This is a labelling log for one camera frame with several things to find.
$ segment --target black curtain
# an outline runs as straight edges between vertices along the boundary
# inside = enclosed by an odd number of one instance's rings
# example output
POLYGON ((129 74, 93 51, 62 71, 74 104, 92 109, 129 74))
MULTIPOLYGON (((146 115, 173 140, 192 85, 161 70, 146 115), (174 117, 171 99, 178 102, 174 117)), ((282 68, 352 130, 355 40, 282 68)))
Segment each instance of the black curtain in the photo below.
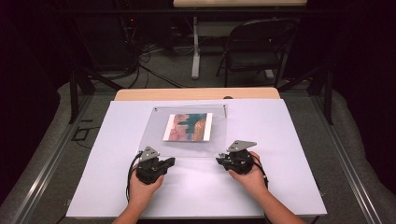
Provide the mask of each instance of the black curtain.
POLYGON ((361 132, 366 159, 396 194, 396 3, 377 1, 337 65, 334 88, 361 132))
MULTIPOLYGON (((309 9, 346 9, 356 0, 308 0, 309 9)), ((294 37, 283 78, 297 78, 321 65, 329 56, 334 39, 340 32, 343 18, 301 18, 294 37)))
POLYGON ((69 70, 31 1, 0 3, 0 203, 48 129, 69 70))

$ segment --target chair back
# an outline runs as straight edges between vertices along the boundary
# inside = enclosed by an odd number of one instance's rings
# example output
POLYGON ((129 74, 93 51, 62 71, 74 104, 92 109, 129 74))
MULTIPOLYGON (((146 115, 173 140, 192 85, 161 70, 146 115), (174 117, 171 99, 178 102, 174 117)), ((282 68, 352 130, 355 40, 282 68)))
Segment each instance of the chair back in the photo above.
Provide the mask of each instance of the chair back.
POLYGON ((247 21, 231 31, 227 47, 233 42, 260 40, 278 40, 276 43, 283 45, 294 36, 297 27, 298 22, 293 19, 247 21))

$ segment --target handheld controller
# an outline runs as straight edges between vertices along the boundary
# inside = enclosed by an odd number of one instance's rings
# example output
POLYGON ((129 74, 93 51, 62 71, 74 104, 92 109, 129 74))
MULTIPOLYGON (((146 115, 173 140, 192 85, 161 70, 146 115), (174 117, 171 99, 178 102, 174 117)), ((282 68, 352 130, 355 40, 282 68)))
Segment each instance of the handheld controller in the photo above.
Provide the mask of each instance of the handheld controller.
POLYGON ((239 175, 245 175, 250 172, 253 165, 257 165, 262 171, 262 175, 264 177, 265 186, 268 188, 268 179, 267 176, 262 169, 262 165, 256 163, 253 159, 253 156, 247 151, 248 147, 254 147, 257 143, 235 140, 227 149, 229 154, 220 153, 219 158, 216 158, 219 165, 224 166, 226 171, 234 170, 239 175))
POLYGON ((128 172, 128 179, 126 185, 126 198, 129 201, 129 188, 132 172, 134 171, 134 162, 139 159, 136 167, 137 178, 147 185, 154 183, 160 175, 166 175, 168 168, 175 165, 175 158, 169 158, 165 161, 160 161, 160 153, 152 147, 146 147, 145 150, 140 151, 131 163, 128 172))

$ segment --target right hand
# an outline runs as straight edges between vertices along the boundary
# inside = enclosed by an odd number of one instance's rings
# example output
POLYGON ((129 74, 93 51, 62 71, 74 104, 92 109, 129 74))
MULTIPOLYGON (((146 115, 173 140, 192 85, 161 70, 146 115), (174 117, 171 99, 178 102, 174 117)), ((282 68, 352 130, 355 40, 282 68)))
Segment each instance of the right hand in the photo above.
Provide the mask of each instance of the right hand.
MULTIPOLYGON (((257 159, 260 159, 260 156, 253 151, 249 151, 249 152, 252 156, 254 156, 253 157, 254 161, 257 164, 260 164, 260 162, 257 160, 257 159)), ((245 188, 245 190, 253 198, 257 198, 259 195, 268 191, 267 187, 265 187, 265 182, 264 182, 264 177, 262 176, 262 171, 256 165, 253 165, 251 170, 245 175, 239 175, 238 173, 236 173, 235 171, 233 171, 231 169, 228 170, 228 173, 230 174, 230 176, 233 177, 233 179, 235 179, 239 183, 241 183, 242 186, 245 188)))

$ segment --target table leg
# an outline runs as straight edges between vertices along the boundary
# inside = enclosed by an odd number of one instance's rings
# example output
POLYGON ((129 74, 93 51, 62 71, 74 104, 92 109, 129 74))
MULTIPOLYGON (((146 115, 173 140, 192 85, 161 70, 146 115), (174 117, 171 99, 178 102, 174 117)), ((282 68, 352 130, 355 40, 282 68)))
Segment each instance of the table leg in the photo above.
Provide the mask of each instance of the table leg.
POLYGON ((199 78, 200 55, 199 55, 199 46, 198 46, 198 27, 197 27, 197 18, 196 17, 194 17, 193 30, 194 30, 194 57, 192 60, 191 78, 198 79, 199 78))

